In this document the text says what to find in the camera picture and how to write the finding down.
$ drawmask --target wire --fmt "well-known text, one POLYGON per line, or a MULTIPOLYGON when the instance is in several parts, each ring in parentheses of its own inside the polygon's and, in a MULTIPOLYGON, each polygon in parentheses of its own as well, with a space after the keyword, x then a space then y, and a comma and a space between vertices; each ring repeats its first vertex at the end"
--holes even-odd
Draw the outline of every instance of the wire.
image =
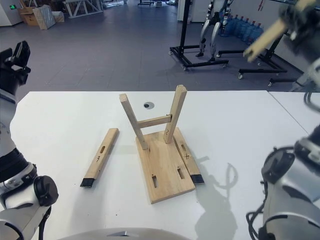
POLYGON ((303 101, 310 109, 320 112, 320 107, 311 101, 311 95, 315 89, 316 89, 316 84, 314 82, 311 82, 307 86, 306 93, 303 96, 303 101))
POLYGON ((47 219, 50 216, 50 213, 51 213, 51 206, 46 211, 46 213, 44 214, 44 216, 42 218, 42 221, 39 224, 39 237, 38 237, 38 240, 44 240, 45 224, 46 224, 47 219))

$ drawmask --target white table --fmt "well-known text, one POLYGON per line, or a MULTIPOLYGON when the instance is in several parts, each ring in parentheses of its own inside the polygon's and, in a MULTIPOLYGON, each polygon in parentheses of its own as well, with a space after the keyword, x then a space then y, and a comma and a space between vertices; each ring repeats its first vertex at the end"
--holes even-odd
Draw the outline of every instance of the white table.
MULTIPOLYGON (((320 124, 320 113, 311 110, 304 103, 304 92, 270 92, 287 112, 311 134, 320 124)), ((320 106, 320 93, 313 93, 311 101, 320 106)))
MULTIPOLYGON (((44 239, 116 227, 163 229, 191 240, 249 239, 245 214, 264 198, 260 169, 274 146, 292 145, 306 134, 299 124, 266 91, 188 92, 178 126, 206 184, 151 205, 119 94, 30 92, 19 102, 12 138, 40 175, 54 179, 59 192, 44 239), (120 130, 116 145, 94 187, 81 188, 109 128, 120 130), (234 180, 229 190, 223 189, 234 180)), ((174 92, 127 96, 137 119, 143 120, 167 114, 174 92), (145 102, 155 107, 147 110, 145 102)))

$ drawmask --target black cable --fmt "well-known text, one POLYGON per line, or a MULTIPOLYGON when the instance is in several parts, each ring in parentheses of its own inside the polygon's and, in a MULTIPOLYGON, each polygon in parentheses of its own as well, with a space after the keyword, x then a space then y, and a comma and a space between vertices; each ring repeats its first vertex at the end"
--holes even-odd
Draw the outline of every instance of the black cable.
POLYGON ((38 238, 38 240, 44 240, 45 224, 46 224, 47 219, 50 216, 50 213, 51 213, 51 206, 46 211, 45 215, 42 218, 42 221, 39 224, 39 238, 38 238))

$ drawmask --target mortise hole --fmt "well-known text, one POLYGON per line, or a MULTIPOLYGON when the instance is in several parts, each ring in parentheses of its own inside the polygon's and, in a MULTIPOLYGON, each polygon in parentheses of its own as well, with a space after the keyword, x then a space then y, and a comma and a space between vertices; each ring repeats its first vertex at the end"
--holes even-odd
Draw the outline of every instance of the mortise hole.
POLYGON ((152 176, 152 181, 153 181, 153 186, 156 189, 159 185, 158 185, 157 177, 155 175, 152 176))
POLYGON ((105 148, 106 148, 105 146, 101 148, 101 151, 100 151, 101 154, 104 152, 105 148))
POLYGON ((155 107, 155 104, 151 101, 147 101, 143 104, 143 107, 146 109, 153 109, 155 107))
POLYGON ((180 167, 177 168, 177 171, 178 171, 178 174, 179 174, 180 178, 181 178, 181 179, 185 179, 185 176, 184 176, 184 174, 182 173, 180 167))

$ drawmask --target metal rack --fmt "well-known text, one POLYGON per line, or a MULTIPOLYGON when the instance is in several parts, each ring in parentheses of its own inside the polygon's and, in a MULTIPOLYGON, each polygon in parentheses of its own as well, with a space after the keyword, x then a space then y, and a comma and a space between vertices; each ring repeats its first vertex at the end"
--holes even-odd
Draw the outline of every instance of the metal rack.
POLYGON ((170 47, 169 55, 174 54, 176 56, 176 58, 181 62, 184 71, 186 71, 188 68, 197 68, 197 67, 219 65, 219 64, 222 64, 223 67, 225 68, 227 66, 227 64, 229 63, 229 60, 204 61, 204 62, 192 63, 184 55, 185 49, 197 49, 197 48, 199 48, 199 45, 187 45, 187 46, 185 46, 190 4, 191 4, 191 0, 185 0, 180 45, 179 46, 170 47))
MULTIPOLYGON (((239 75, 238 79, 242 79, 244 77, 245 73, 252 73, 252 74, 280 74, 280 73, 286 73, 287 70, 281 67, 279 64, 275 63, 272 61, 272 56, 275 54, 275 49, 278 46, 280 40, 282 38, 282 35, 278 37, 265 53, 265 55, 260 54, 258 58, 268 64, 271 69, 266 69, 266 68, 240 68, 239 69, 239 75)), ((218 51, 218 54, 216 55, 217 58, 220 58, 222 54, 242 54, 244 50, 223 50, 223 51, 218 51)))

